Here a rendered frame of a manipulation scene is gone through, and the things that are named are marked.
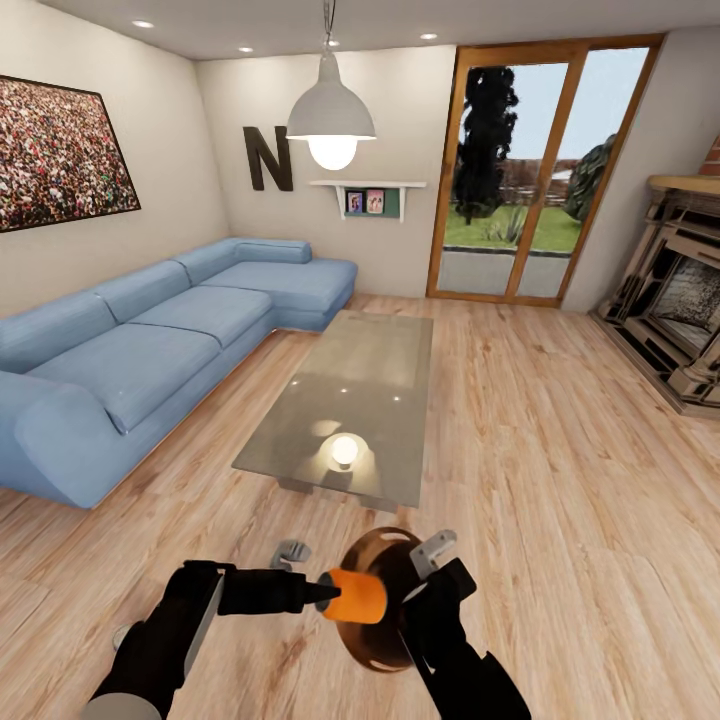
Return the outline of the trash can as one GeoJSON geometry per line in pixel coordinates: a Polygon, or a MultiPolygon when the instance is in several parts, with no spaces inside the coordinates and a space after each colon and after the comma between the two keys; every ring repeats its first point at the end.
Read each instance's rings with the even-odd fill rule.
{"type": "Polygon", "coordinates": [[[402,602],[409,589],[421,582],[410,552],[422,543],[419,537],[403,528],[375,528],[352,544],[337,569],[346,574],[356,572],[384,580],[388,608],[382,622],[356,624],[335,620],[348,654],[372,672],[392,675],[415,666],[398,632],[395,617],[403,609],[402,602]],[[402,533],[409,539],[384,540],[381,538],[384,533],[402,533]]]}

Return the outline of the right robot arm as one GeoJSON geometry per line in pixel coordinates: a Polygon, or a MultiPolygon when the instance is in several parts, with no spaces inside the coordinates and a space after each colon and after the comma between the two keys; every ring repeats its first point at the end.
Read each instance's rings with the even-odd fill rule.
{"type": "Polygon", "coordinates": [[[532,720],[506,668],[466,643],[460,602],[477,584],[458,557],[440,569],[434,563],[457,543],[445,529],[410,552],[421,582],[403,599],[398,632],[441,720],[532,720]]]}

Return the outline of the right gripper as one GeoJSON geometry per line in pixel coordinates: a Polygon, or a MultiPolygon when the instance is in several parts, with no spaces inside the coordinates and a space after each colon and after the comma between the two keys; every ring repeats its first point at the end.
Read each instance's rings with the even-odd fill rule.
{"type": "Polygon", "coordinates": [[[432,582],[442,582],[442,584],[450,586],[456,594],[459,609],[460,602],[477,590],[477,584],[458,557],[455,557],[455,559],[443,565],[438,571],[435,571],[428,580],[432,580],[432,582]]]}

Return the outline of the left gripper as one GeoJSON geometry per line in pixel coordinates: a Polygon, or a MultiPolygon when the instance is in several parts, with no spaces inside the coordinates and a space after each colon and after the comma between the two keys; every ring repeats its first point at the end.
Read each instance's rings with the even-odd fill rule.
{"type": "Polygon", "coordinates": [[[254,585],[248,614],[298,614],[304,604],[335,599],[341,589],[306,583],[304,574],[281,569],[254,570],[254,585]]]}

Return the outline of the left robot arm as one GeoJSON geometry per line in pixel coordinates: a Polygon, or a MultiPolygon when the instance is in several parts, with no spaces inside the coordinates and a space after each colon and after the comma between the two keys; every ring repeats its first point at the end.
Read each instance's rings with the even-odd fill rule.
{"type": "Polygon", "coordinates": [[[268,570],[236,570],[214,560],[186,560],[145,623],[125,634],[113,663],[77,720],[166,720],[174,692],[182,689],[217,613],[298,614],[304,604],[335,599],[341,589],[306,583],[292,572],[312,550],[282,541],[268,570]],[[223,571],[223,573],[220,573],[223,571]]]}

